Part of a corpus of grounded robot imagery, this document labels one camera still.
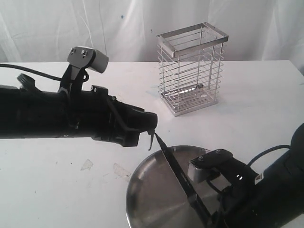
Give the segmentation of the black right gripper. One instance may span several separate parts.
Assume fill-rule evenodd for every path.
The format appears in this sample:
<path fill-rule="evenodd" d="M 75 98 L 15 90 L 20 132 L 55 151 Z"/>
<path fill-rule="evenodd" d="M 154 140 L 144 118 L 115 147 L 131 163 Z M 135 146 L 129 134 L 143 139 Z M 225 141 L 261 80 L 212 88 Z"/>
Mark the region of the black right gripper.
<path fill-rule="evenodd" d="M 255 228 L 257 210 L 250 205 L 256 172 L 250 163 L 230 159 L 218 168 L 227 181 L 218 193 L 219 207 L 211 216 L 209 228 Z"/>

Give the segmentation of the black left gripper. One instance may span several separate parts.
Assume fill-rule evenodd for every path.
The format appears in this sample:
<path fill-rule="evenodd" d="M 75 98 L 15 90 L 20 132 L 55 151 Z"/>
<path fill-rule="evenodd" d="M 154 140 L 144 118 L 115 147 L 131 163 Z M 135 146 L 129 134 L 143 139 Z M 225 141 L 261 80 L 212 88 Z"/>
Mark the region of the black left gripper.
<path fill-rule="evenodd" d="M 137 146 L 140 133 L 157 127 L 157 114 L 118 101 L 106 87 L 93 85 L 89 91 L 83 90 L 86 79 L 85 69 L 68 65 L 64 72 L 66 111 L 76 137 Z"/>

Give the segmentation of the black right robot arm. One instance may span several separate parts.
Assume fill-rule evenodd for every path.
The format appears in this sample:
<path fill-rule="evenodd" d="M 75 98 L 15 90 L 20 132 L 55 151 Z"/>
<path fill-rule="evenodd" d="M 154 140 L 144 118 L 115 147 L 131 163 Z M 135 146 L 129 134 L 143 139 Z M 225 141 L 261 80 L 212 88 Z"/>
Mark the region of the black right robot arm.
<path fill-rule="evenodd" d="M 304 126 L 289 149 L 245 184 L 223 189 L 214 228 L 280 228 L 304 213 Z"/>

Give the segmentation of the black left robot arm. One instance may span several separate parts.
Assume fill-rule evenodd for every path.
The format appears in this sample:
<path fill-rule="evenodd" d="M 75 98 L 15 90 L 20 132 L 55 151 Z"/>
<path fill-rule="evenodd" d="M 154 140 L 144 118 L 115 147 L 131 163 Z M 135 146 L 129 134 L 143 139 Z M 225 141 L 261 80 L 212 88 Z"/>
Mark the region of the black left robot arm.
<path fill-rule="evenodd" d="M 157 127 L 155 113 L 116 100 L 105 87 L 94 85 L 71 97 L 40 91 L 25 74 L 18 79 L 21 88 L 0 88 L 2 139 L 89 137 L 134 147 L 141 133 L 152 134 Z"/>

